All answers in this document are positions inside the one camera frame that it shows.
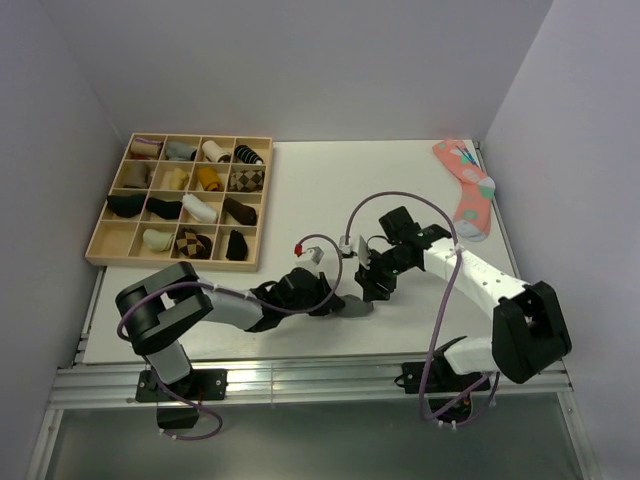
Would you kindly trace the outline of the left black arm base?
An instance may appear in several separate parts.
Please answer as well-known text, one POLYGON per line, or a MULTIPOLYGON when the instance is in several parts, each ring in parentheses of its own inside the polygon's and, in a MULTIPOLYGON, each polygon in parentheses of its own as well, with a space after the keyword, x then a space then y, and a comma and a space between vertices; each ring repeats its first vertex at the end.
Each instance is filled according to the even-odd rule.
POLYGON ((135 393, 137 403, 154 403, 156 423, 161 432, 177 440, 195 441, 210 438, 222 430, 222 417, 205 406, 207 401, 225 398, 227 371, 225 369, 196 369, 185 378, 164 384, 154 369, 143 370, 135 393), (199 420, 208 417, 216 422, 207 434, 188 435, 199 420))

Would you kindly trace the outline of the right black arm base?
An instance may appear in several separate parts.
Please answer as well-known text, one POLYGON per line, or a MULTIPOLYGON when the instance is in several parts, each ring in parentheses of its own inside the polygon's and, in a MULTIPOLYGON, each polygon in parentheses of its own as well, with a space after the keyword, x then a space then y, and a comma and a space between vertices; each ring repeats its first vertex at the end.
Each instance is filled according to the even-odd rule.
MULTIPOLYGON (((425 392, 427 394, 459 393, 482 378, 482 374, 479 372, 458 375, 446 361, 445 352, 463 339, 464 336, 455 338, 435 350, 426 381, 425 392)), ((395 385, 403 388, 406 394, 417 394, 423 369, 424 364, 421 362, 404 362, 401 365, 401 374, 394 379, 395 385)), ((447 425, 454 426, 472 418, 473 411, 471 394, 467 394, 449 410, 439 415, 437 419, 447 425)))

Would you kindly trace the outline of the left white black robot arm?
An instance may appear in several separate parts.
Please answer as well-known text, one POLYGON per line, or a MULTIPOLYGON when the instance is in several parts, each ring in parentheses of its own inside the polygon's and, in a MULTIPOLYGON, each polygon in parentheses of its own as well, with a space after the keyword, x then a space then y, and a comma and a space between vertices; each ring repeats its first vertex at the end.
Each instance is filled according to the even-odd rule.
POLYGON ((173 264, 116 296, 121 314, 120 339, 145 359, 172 399, 183 399, 195 386, 191 362, 180 337, 201 321, 261 333, 296 314, 343 313, 346 299, 335 294, 326 277, 296 267, 278 281, 234 290, 198 278, 189 262, 173 264))

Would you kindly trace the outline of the grey sock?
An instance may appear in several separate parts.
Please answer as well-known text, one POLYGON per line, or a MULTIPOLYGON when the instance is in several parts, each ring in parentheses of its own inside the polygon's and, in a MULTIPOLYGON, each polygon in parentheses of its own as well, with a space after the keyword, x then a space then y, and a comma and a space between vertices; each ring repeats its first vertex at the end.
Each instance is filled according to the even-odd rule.
POLYGON ((341 300, 344 303, 344 307, 338 312, 338 315, 342 318, 364 318, 374 310, 372 302, 365 302, 355 295, 344 295, 341 300))

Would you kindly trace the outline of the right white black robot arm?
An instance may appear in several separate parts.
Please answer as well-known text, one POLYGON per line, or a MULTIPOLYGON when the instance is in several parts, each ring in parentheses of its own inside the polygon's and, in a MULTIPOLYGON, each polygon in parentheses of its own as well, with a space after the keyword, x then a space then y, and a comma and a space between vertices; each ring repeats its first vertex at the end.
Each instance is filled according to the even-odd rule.
POLYGON ((572 350, 555 290, 507 275, 454 243, 452 234, 432 224, 421 227, 399 207, 380 218, 389 249, 379 252, 358 240, 355 274, 366 302, 387 301, 400 274, 418 268, 433 274, 473 301, 491 322, 485 337, 461 336, 438 347, 433 378, 442 389, 466 377, 498 372, 523 384, 572 350))

